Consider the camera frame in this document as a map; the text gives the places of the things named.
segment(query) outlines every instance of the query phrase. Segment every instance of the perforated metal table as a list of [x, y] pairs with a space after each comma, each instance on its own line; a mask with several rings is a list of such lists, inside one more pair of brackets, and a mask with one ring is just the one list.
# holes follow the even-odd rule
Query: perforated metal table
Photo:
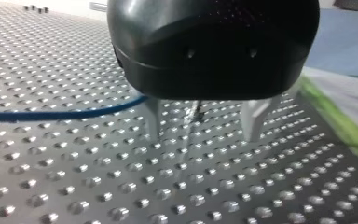
[[[0, 111], [131, 98], [106, 24], [0, 4]], [[358, 158], [301, 96], [262, 140], [240, 102], [163, 102], [160, 143], [136, 107], [97, 119], [0, 123], [0, 223], [358, 223]]]

